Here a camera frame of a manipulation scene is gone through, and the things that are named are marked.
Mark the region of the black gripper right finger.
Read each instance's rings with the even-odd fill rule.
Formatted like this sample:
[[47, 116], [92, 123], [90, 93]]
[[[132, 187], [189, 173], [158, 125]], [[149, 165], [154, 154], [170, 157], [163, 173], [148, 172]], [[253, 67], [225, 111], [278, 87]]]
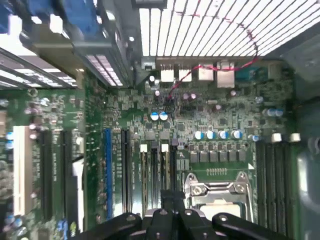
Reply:
[[289, 240], [290, 237], [252, 223], [230, 213], [215, 214], [211, 220], [196, 210], [186, 208], [183, 191], [173, 192], [180, 240]]

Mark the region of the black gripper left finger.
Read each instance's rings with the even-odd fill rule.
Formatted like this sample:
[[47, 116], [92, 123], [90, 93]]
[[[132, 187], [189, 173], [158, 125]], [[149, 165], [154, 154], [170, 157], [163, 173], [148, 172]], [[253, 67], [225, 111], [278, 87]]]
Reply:
[[128, 212], [76, 235], [76, 240], [171, 240], [173, 235], [172, 190], [162, 190], [161, 208], [148, 210], [144, 217]]

